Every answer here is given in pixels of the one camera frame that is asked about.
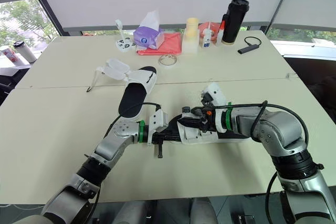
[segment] red bag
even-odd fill
[[[181,53],[181,33],[164,34],[164,42],[158,49],[137,50],[138,55],[179,55]]]

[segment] white table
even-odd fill
[[[170,119],[200,105],[209,83],[157,84],[148,101]],[[309,151],[336,185],[336,126],[299,78],[218,82],[233,103],[267,99],[296,111],[310,133]],[[123,86],[15,89],[0,106],[0,204],[45,204],[100,142],[117,116]],[[154,108],[145,107],[142,116]],[[262,145],[129,146],[103,183],[100,201],[264,193],[275,168]],[[281,190],[275,182],[273,190]]]
[[[247,36],[260,38],[262,44],[257,50],[240,55],[237,50],[247,46],[244,42]],[[129,64],[133,70],[154,66],[158,84],[281,79],[294,73],[261,31],[240,31],[231,46],[211,45],[209,48],[199,47],[197,55],[181,54],[177,65],[168,71],[158,64],[159,56],[139,56],[134,51],[121,53],[114,44],[117,39],[120,36],[56,38],[16,88],[87,87],[96,67],[110,58]],[[124,83],[102,76],[96,85]]]

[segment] toothbrush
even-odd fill
[[[115,24],[117,25],[117,29],[119,30],[120,32],[120,35],[121,35],[121,38],[122,40],[125,42],[125,36],[124,36],[124,32],[122,31],[122,22],[120,19],[117,19],[115,21]]]

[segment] tissue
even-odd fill
[[[145,48],[158,49],[164,42],[163,29],[159,28],[159,12],[147,13],[140,26],[134,31],[134,42]]]

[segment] purple tissue box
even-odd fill
[[[164,40],[163,29],[161,28],[156,31],[146,26],[140,26],[134,31],[133,35],[134,42],[137,45],[151,49],[158,49]]]

